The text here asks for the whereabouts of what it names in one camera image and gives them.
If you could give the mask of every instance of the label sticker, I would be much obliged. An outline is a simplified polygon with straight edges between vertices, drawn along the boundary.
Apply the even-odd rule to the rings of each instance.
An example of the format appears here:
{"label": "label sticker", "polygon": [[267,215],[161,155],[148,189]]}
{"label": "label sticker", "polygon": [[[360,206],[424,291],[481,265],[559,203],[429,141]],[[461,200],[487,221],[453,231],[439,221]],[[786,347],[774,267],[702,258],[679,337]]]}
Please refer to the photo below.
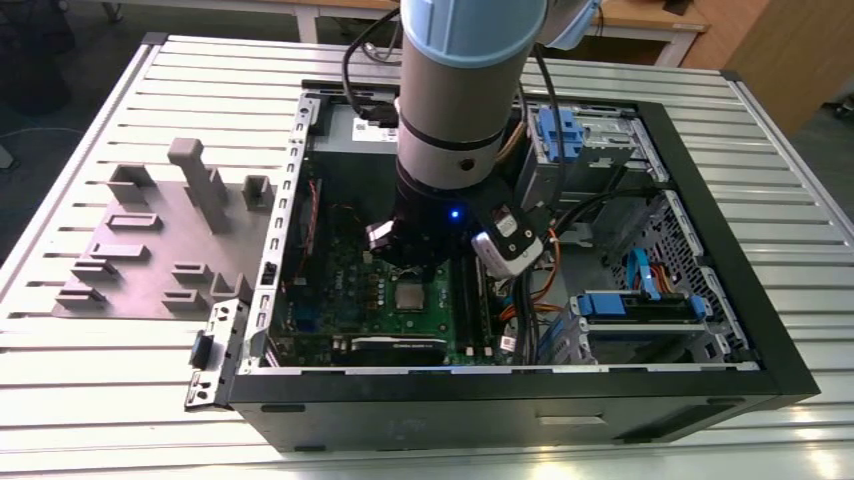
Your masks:
{"label": "label sticker", "polygon": [[672,28],[676,30],[696,30],[700,31],[703,29],[702,25],[694,25],[691,23],[673,23]]}
{"label": "label sticker", "polygon": [[360,118],[352,120],[352,141],[353,142],[396,142],[397,129],[380,128],[375,122],[368,122]]}

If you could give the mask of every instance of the metal workbench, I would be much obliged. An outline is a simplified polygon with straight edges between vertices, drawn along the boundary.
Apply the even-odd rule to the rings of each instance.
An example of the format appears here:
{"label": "metal workbench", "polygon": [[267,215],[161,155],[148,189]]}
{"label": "metal workbench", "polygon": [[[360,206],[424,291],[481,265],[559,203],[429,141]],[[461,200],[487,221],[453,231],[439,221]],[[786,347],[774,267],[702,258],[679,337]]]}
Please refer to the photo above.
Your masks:
{"label": "metal workbench", "polygon": [[[57,319],[53,297],[110,201],[117,163],[154,179],[176,136],[197,137],[225,182],[276,178],[300,81],[339,80],[337,46],[169,37],[138,48],[0,270],[0,472],[193,471],[287,478],[854,477],[852,229],[750,93],[716,72],[551,62],[559,94],[660,102],[822,394],[669,446],[280,456],[234,413],[182,412],[198,325]],[[353,81],[397,69],[356,55]],[[536,67],[523,83],[543,92]]]}

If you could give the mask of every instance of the cable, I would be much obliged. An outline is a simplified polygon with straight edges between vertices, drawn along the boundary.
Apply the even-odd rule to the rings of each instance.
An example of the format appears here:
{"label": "cable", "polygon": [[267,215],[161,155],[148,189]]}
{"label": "cable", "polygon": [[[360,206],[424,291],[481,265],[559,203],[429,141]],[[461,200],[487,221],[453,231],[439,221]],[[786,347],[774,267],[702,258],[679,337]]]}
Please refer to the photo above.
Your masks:
{"label": "cable", "polygon": [[364,29],[364,31],[359,34],[359,36],[353,40],[349,47],[347,47],[347,51],[344,52],[344,58],[341,59],[341,83],[344,85],[344,96],[347,97],[347,103],[349,103],[352,110],[356,112],[356,115],[359,115],[359,118],[363,120],[369,119],[368,115],[372,112],[372,110],[364,109],[364,107],[361,106],[361,104],[359,104],[356,100],[356,96],[352,93],[352,86],[349,85],[349,58],[352,57],[352,54],[355,53],[359,46],[364,43],[364,40],[376,31],[379,26],[383,25],[385,22],[388,22],[399,14],[400,14],[400,8],[397,7],[393,10],[391,10],[385,15],[383,15],[383,17],[376,22],[373,22],[368,26],[368,28]]}
{"label": "cable", "polygon": [[596,25],[596,37],[604,36],[604,10],[601,10],[601,4],[596,5],[599,9],[599,24]]}
{"label": "cable", "polygon": [[528,123],[528,99],[524,98],[524,88],[521,82],[519,82],[519,90],[516,95],[519,96],[519,108],[521,109],[520,121],[527,125]]}
{"label": "cable", "polygon": [[395,24],[395,33],[391,35],[391,42],[388,43],[388,48],[385,49],[385,54],[380,56],[376,54],[376,52],[379,51],[379,49],[373,46],[373,44],[371,42],[365,42],[361,44],[361,53],[364,53],[364,56],[368,57],[371,60],[373,60],[376,63],[381,63],[383,65],[389,65],[389,66],[400,66],[403,65],[403,62],[400,60],[388,60],[391,58],[391,50],[393,49],[393,46],[397,43],[397,38],[400,37],[400,22],[397,22]]}
{"label": "cable", "polygon": [[317,195],[317,187],[315,186],[313,180],[308,180],[308,188],[311,189],[311,219],[308,221],[308,233],[305,235],[305,246],[303,248],[303,258],[299,260],[299,267],[296,267],[296,273],[293,274],[293,278],[285,283],[281,282],[281,291],[284,292],[284,288],[293,284],[293,281],[299,278],[303,273],[303,268],[305,267],[305,261],[308,260],[308,245],[313,242],[315,237],[315,229],[317,226],[317,213],[320,210],[320,196]]}
{"label": "cable", "polygon": [[580,202],[572,210],[565,212],[560,218],[557,218],[553,226],[553,231],[557,237],[565,232],[565,230],[572,226],[572,224],[577,221],[577,219],[589,212],[593,208],[599,206],[600,203],[607,202],[608,200],[619,197],[640,197],[647,198],[657,195],[660,193],[660,189],[655,187],[648,188],[627,188],[621,190],[611,190],[609,192],[600,193],[593,195],[587,200]]}
{"label": "cable", "polygon": [[[524,273],[516,277],[516,279],[513,280],[512,289],[511,289],[512,299],[513,299],[513,308],[516,309],[516,312],[524,312],[523,299],[528,296],[521,286],[523,276],[524,276]],[[524,351],[527,350],[525,346],[527,346],[527,337],[528,337],[527,326],[528,325],[527,325],[527,322],[524,321],[524,315],[523,314],[516,315],[516,347],[512,350],[513,365],[523,365],[525,361]]]}
{"label": "cable", "polygon": [[512,155],[512,152],[519,146],[519,142],[524,138],[524,128],[528,123],[527,121],[528,120],[528,116],[527,116],[528,101],[524,98],[524,89],[521,88],[521,82],[519,82],[519,91],[516,93],[516,97],[519,98],[519,108],[521,109],[521,115],[519,117],[519,123],[516,123],[516,128],[509,134],[509,138],[504,142],[501,149],[497,151],[497,154],[495,155],[495,163],[504,163],[507,161],[507,159]]}
{"label": "cable", "polygon": [[17,130],[14,132],[9,132],[5,133],[2,135],[0,135],[0,139],[12,137],[14,135],[20,135],[21,133],[29,133],[29,132],[45,132],[45,131],[53,131],[53,132],[72,132],[76,133],[77,135],[82,136],[85,134],[85,132],[81,132],[80,130],[74,130],[73,128],[60,128],[60,127],[37,127],[37,128],[24,128],[21,130]]}
{"label": "cable", "polygon": [[551,105],[551,115],[555,122],[555,133],[557,134],[557,181],[555,182],[555,188],[551,192],[551,201],[548,205],[552,208],[557,208],[560,203],[560,192],[563,191],[563,182],[565,180],[565,152],[563,149],[563,128],[560,123],[560,111],[557,110],[557,95],[555,94],[555,85],[551,83],[551,75],[548,74],[548,67],[545,66],[545,59],[543,58],[543,47],[540,44],[533,45],[533,57],[536,58],[536,65],[539,65],[539,72],[543,76],[543,82],[545,82],[545,92],[548,93],[548,103]]}
{"label": "cable", "polygon": [[557,239],[557,234],[551,228],[548,229],[548,235],[551,236],[551,243],[553,244],[553,249],[555,249],[555,264],[551,269],[551,272],[548,273],[548,278],[545,279],[545,284],[543,285],[543,288],[540,288],[531,295],[535,302],[539,301],[548,293],[548,290],[551,289],[551,285],[553,284],[553,281],[555,281],[555,277],[557,276],[557,270],[560,269],[560,240]]}

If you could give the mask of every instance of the blue drive bracket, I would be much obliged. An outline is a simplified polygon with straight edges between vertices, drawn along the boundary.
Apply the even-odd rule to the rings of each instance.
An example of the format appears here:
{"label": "blue drive bracket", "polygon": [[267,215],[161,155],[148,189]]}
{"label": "blue drive bracket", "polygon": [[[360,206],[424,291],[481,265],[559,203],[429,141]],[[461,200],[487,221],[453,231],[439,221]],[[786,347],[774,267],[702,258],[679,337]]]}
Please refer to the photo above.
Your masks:
{"label": "blue drive bracket", "polygon": [[649,269],[649,259],[641,248],[632,248],[625,261],[625,285],[633,289],[635,278],[640,277],[640,290],[649,294],[652,300],[660,300],[661,295],[655,288],[652,281],[652,270]]}
{"label": "blue drive bracket", "polygon": [[[560,130],[563,134],[563,153],[565,161],[573,162],[581,154],[584,147],[584,129],[577,126],[572,111],[564,108],[557,109],[560,114]],[[548,147],[548,161],[557,163],[557,132],[555,130],[555,116],[551,108],[541,107],[537,112],[536,123],[539,133],[545,140]]]}
{"label": "blue drive bracket", "polygon": [[699,295],[691,295],[688,297],[688,302],[691,303],[691,309],[694,310],[696,319],[706,320],[706,318],[711,316],[711,312],[706,310],[706,302],[703,301],[703,297],[700,297]]}

